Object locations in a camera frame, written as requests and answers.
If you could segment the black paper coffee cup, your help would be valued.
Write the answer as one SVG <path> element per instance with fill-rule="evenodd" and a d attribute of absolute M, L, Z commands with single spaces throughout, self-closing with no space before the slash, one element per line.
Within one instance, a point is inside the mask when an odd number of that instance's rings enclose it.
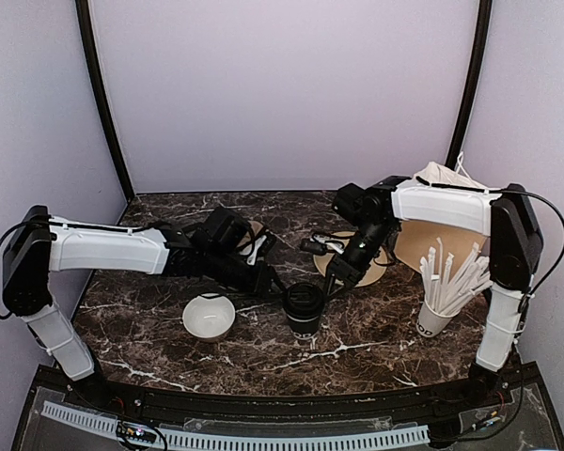
<path fill-rule="evenodd" d="M 319 330 L 325 299 L 321 289 L 310 283 L 296 283 L 285 292 L 282 307 L 293 336 L 312 338 Z"/>

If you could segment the brown cardboard cup carrier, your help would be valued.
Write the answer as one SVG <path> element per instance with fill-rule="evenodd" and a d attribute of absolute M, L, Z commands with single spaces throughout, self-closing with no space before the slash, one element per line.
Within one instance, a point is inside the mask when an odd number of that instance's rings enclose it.
<path fill-rule="evenodd" d="M 270 229 L 265 224 L 259 221 L 251 220 L 249 222 L 251 230 L 246 234 L 246 243 L 251 245 L 254 241 L 257 244 L 264 244 L 268 239 L 270 239 Z"/>

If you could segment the black plastic cup lid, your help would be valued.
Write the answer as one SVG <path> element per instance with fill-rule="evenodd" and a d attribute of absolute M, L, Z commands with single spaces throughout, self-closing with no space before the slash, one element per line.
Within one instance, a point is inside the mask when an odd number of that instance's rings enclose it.
<path fill-rule="evenodd" d="M 324 306 L 322 290 L 310 283 L 296 283 L 288 288 L 283 308 L 299 316 L 321 312 Z"/>

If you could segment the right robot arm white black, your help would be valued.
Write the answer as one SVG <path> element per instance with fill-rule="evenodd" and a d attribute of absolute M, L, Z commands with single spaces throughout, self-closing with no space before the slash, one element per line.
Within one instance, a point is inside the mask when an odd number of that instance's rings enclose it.
<path fill-rule="evenodd" d="M 403 176 L 390 176 L 367 189 L 349 183 L 337 191 L 333 209 L 357 231 L 328 263 L 324 295 L 333 299 L 353 289 L 380 248 L 393 251 L 405 221 L 454 226 L 489 238 L 490 310 L 475 360 L 486 371 L 461 388 L 463 402 L 479 408 L 495 395 L 497 380 L 490 372 L 498 372 L 508 360 L 522 315 L 543 283 L 534 278 L 543 236 L 533 198 L 518 184 L 487 190 Z"/>

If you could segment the brown paper bag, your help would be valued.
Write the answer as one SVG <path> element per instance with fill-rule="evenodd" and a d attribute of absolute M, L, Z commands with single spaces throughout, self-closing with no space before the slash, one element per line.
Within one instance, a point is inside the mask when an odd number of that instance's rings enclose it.
<path fill-rule="evenodd" d="M 475 181 L 463 167 L 463 153 L 458 157 L 457 168 L 452 170 L 439 163 L 429 162 L 427 166 L 416 172 L 424 180 L 441 182 L 452 185 L 485 188 L 485 185 Z M 479 233 L 458 228 L 423 221 L 408 221 L 401 225 L 395 255 L 404 264 L 420 272 L 420 258 L 427 257 L 431 247 L 434 247 L 437 262 L 444 267 L 448 254 L 454 256 L 450 275 L 461 267 L 470 255 L 473 245 L 484 246 L 487 238 Z"/>

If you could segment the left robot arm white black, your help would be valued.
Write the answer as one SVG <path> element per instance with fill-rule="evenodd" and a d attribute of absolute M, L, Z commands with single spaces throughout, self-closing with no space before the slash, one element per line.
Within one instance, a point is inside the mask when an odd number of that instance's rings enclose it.
<path fill-rule="evenodd" d="M 215 208 L 201 223 L 155 222 L 124 227 L 73 222 L 42 205 L 0 239 L 1 299 L 6 313 L 21 318 L 76 392 L 94 410 L 114 401 L 113 387 L 89 347 L 74 331 L 49 290 L 52 272 L 113 270 L 173 277 L 207 277 L 242 295 L 271 298 L 285 287 L 265 257 L 275 244 L 267 229 L 254 231 L 238 212 Z"/>

